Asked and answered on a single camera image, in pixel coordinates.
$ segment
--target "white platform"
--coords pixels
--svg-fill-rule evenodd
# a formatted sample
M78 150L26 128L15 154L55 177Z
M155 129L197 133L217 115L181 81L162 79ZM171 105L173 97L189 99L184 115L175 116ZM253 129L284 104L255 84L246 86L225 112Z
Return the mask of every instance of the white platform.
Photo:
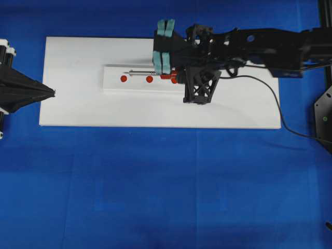
M141 76L120 82L129 68L152 66L152 49L152 39L47 37L43 83L56 90L56 97L41 103L39 124L280 128L273 95L253 79L220 80L206 105L184 104L184 86L156 76L152 83ZM267 70L241 68L239 74L263 79L279 97L278 79Z

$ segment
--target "red dot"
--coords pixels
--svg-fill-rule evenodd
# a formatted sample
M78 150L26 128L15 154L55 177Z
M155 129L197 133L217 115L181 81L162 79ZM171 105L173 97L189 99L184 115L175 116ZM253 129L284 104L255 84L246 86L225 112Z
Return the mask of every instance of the red dot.
M127 81L126 75L122 75L120 79L121 79L121 82L126 82Z
M146 77L146 82L148 82L148 83L151 83L153 80L154 80L154 78L150 75Z

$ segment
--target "blue background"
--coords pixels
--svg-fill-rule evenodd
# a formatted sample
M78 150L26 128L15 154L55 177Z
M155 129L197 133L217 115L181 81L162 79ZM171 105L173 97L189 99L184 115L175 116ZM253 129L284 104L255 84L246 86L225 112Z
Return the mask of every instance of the blue background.
M0 37L18 52L13 67L41 81L46 36L152 37L162 18L183 35L193 23L216 33L320 25L314 0L2 0ZM314 134L324 90L323 70L280 80L290 127ZM332 156L315 141L285 129L40 127L39 107L6 119L1 249L332 245Z

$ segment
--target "metal frame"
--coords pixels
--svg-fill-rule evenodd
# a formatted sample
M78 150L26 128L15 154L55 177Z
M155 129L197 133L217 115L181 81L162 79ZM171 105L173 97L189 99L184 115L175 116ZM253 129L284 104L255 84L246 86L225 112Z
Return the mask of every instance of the metal frame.
M332 27L332 0L319 0L321 27ZM332 67L325 67L326 91L314 103L316 136L332 141ZM320 142L330 153L332 145Z

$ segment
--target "black mount plate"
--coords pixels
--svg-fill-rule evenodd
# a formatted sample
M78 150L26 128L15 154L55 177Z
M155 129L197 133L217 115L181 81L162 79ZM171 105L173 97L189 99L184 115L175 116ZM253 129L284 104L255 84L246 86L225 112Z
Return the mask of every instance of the black mount plate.
M332 141L332 87L315 102L316 136ZM320 142L330 153L332 144Z

